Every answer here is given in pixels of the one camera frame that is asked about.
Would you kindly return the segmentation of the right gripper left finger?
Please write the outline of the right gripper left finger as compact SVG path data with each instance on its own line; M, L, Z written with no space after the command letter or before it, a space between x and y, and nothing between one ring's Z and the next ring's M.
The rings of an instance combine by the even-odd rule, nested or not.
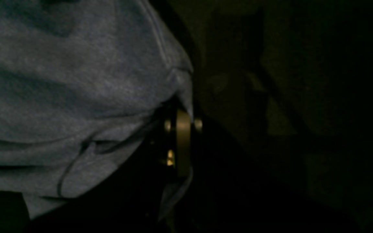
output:
M98 186L28 225L29 233L154 233L166 184L191 174L191 120L172 98L154 128Z

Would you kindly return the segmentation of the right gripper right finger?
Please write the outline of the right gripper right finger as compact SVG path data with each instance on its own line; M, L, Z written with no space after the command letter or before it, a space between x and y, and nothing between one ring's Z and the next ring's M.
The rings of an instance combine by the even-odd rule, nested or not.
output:
M200 233L334 233L335 212L257 166L218 123L196 118L191 223Z

